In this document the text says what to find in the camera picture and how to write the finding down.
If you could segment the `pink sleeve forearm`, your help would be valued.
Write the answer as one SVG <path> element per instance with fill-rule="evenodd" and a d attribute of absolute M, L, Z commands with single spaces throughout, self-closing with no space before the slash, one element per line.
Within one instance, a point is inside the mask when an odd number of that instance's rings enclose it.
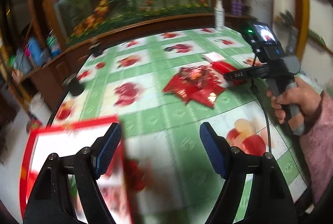
<path fill-rule="evenodd" d="M 300 145 L 311 176 L 314 203 L 318 203 L 332 179 L 332 98 L 321 93 L 320 115 Z"/>

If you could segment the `person right hand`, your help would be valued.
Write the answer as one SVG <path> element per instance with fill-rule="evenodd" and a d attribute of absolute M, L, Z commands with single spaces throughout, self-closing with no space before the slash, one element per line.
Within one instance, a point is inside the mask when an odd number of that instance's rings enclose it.
<path fill-rule="evenodd" d="M 304 116 L 304 121 L 308 125 L 313 125 L 320 115 L 322 97 L 301 78 L 296 77 L 297 87 L 287 89 L 283 94 L 275 97 L 271 90 L 267 90 L 266 95 L 270 97 L 271 106 L 280 124 L 285 122 L 286 112 L 283 105 L 297 104 L 300 106 Z"/>

